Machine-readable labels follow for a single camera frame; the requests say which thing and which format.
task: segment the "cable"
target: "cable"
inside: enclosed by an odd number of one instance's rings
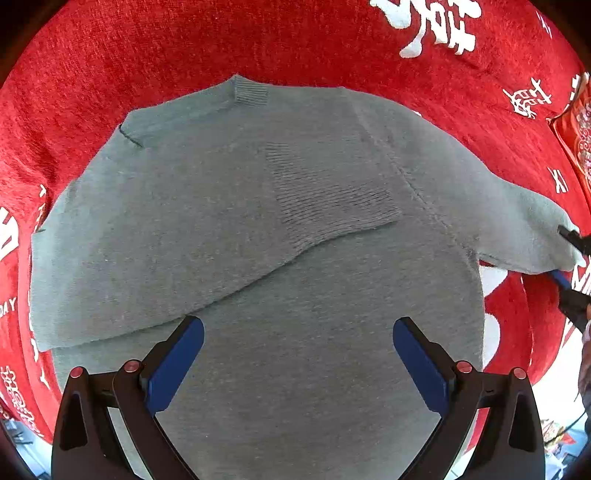
[[[560,437],[561,435],[564,435],[566,432],[568,432],[571,428],[574,427],[574,425],[583,418],[583,415],[585,415],[587,412],[584,411],[581,416],[576,419],[573,423],[571,423],[568,427],[566,427],[562,432],[560,432],[558,435],[556,435],[553,439],[548,440],[547,442],[544,442],[544,446],[547,447],[550,443],[552,443],[553,441],[555,441],[558,437]]]

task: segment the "blue gripper pad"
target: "blue gripper pad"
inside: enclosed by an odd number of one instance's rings
[[[550,277],[556,282],[559,288],[563,290],[570,290],[570,282],[560,270],[552,270],[548,272]]]
[[[449,410],[450,385],[428,354],[430,342],[408,317],[394,323],[392,340],[427,408],[445,416]]]
[[[182,337],[148,380],[144,404],[154,416],[166,410],[203,346],[205,327],[193,317]]]

